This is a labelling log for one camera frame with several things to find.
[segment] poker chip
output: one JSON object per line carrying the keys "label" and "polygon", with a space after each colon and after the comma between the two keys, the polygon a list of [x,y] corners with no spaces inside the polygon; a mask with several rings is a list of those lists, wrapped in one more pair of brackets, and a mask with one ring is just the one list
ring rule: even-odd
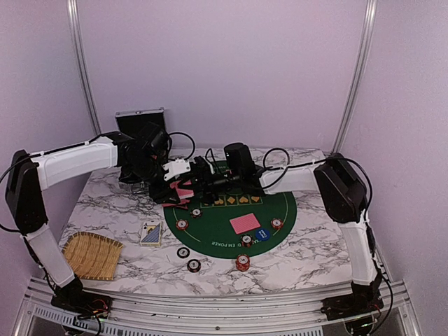
{"label": "poker chip", "polygon": [[237,257],[237,260],[235,261],[235,265],[237,266],[237,269],[241,272],[245,272],[249,269],[251,266],[251,261],[249,259],[249,256],[246,254],[240,254]]}
{"label": "poker chip", "polygon": [[271,225],[275,230],[280,230],[283,227],[283,221],[281,219],[275,218],[271,220]]}
{"label": "poker chip", "polygon": [[200,216],[202,216],[202,210],[201,210],[201,209],[198,209],[198,208],[193,209],[193,210],[190,212],[190,215],[191,215],[193,218],[199,218]]}
{"label": "poker chip", "polygon": [[271,237],[271,234],[269,231],[267,231],[266,229],[259,229],[257,230],[257,232],[255,233],[255,237],[264,242],[265,240],[268,240]]}
{"label": "poker chip", "polygon": [[177,256],[185,259],[190,255],[190,250],[186,247],[181,247],[179,250],[177,250]]}
{"label": "poker chip", "polygon": [[176,222],[176,228],[178,228],[179,230],[187,230],[188,222],[185,219],[178,220]]}
{"label": "poker chip", "polygon": [[244,247],[251,247],[253,244],[253,238],[249,234],[244,234],[241,236],[241,245]]}
{"label": "poker chip", "polygon": [[192,273],[198,273],[201,269],[201,262],[198,259],[189,260],[187,263],[187,268]]}

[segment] white cable clip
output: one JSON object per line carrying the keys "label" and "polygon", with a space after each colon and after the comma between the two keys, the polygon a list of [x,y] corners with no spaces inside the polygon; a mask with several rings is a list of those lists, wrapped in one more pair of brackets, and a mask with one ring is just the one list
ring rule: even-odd
{"label": "white cable clip", "polygon": [[45,152],[42,150],[41,152],[34,152],[34,153],[31,153],[29,156],[35,156],[35,155],[44,156],[44,155],[45,155]]}

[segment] black poker chip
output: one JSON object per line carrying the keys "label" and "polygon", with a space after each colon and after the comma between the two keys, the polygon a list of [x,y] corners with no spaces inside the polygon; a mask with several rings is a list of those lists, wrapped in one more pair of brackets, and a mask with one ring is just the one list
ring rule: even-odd
{"label": "black poker chip", "polygon": [[181,259],[188,258],[190,255],[190,250],[186,247],[181,247],[179,250],[177,250],[177,256]]}
{"label": "black poker chip", "polygon": [[244,234],[241,236],[241,245],[244,247],[251,247],[253,244],[253,238],[249,234]]}
{"label": "black poker chip", "polygon": [[193,209],[193,210],[190,212],[190,215],[191,215],[193,218],[199,218],[200,216],[202,216],[202,210],[199,209],[199,208],[195,208],[195,209]]}
{"label": "black poker chip", "polygon": [[201,269],[201,262],[198,259],[189,260],[187,263],[187,268],[192,273],[198,273]]}

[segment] pink card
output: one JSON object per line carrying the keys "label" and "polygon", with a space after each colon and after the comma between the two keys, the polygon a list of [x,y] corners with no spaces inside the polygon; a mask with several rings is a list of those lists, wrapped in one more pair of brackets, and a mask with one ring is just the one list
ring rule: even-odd
{"label": "pink card", "polygon": [[235,230],[237,235],[261,226],[253,213],[233,218],[230,220],[230,224],[232,224],[233,230]]}

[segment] red poker chip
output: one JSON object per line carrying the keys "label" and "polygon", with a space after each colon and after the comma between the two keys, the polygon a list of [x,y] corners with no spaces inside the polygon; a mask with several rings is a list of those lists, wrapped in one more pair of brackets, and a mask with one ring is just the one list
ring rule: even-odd
{"label": "red poker chip", "polygon": [[235,265],[237,266],[237,269],[239,271],[245,272],[251,266],[251,260],[248,255],[240,254],[237,257],[237,260],[235,261]]}
{"label": "red poker chip", "polygon": [[176,228],[178,228],[179,230],[187,230],[188,221],[186,221],[185,219],[178,220],[176,222]]}
{"label": "red poker chip", "polygon": [[275,218],[271,220],[271,225],[275,230],[280,230],[283,227],[283,221],[281,219]]}

